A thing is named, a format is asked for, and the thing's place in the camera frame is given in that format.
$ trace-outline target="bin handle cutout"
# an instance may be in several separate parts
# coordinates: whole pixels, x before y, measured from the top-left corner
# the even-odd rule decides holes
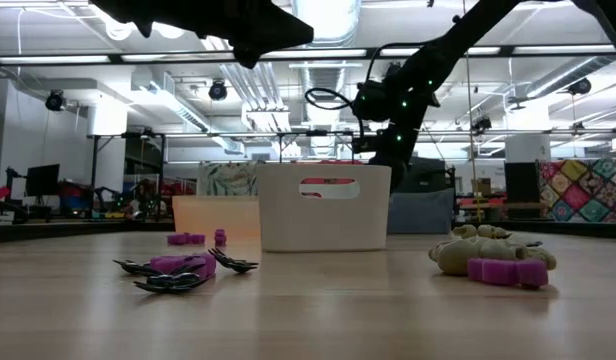
[[[360,191],[350,178],[305,178],[299,183],[299,193],[309,199],[354,199]]]

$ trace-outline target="white plastic bin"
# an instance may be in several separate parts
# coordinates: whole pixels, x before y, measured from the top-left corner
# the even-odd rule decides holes
[[[352,179],[358,191],[302,185]],[[268,164],[257,168],[262,249],[268,252],[371,251],[386,247],[390,168]],[[325,197],[315,193],[330,193]],[[333,193],[343,194],[338,197]]]

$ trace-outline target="computer monitor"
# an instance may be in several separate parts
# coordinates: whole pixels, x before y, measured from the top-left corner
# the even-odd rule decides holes
[[[58,182],[59,164],[28,168],[26,196],[57,195]]]

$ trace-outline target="patchwork quilt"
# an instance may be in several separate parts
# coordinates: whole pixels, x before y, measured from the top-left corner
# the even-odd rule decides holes
[[[539,162],[541,201],[561,222],[616,223],[616,160]]]

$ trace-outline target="stuffed animal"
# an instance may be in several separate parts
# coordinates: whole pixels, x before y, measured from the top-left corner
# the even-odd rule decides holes
[[[477,228],[474,225],[464,225],[452,229],[452,234],[461,236],[463,239],[469,239],[477,236]]]
[[[448,275],[467,276],[468,260],[473,258],[495,260],[538,259],[546,263],[548,270],[557,267],[557,260],[537,244],[522,244],[513,239],[489,239],[475,236],[470,239],[442,241],[428,252],[430,259]]]
[[[500,227],[480,225],[477,229],[477,235],[490,239],[507,239],[511,234],[507,233],[506,230]]]

